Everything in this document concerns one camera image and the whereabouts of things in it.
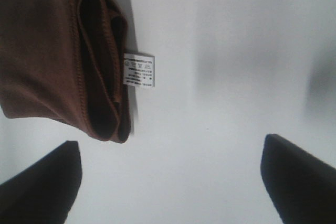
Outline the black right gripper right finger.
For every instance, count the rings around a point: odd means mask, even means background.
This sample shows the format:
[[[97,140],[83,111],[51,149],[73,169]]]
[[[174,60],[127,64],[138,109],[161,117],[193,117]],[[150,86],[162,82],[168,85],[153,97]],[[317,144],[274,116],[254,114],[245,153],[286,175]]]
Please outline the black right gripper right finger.
[[[260,173],[283,223],[335,223],[335,168],[277,134],[265,137]]]

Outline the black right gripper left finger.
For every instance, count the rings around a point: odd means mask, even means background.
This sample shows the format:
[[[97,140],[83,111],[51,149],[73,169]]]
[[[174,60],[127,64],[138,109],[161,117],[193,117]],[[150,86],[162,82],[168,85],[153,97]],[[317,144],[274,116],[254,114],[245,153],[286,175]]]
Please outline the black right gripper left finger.
[[[81,180],[79,144],[66,141],[1,184],[1,223],[65,223]]]

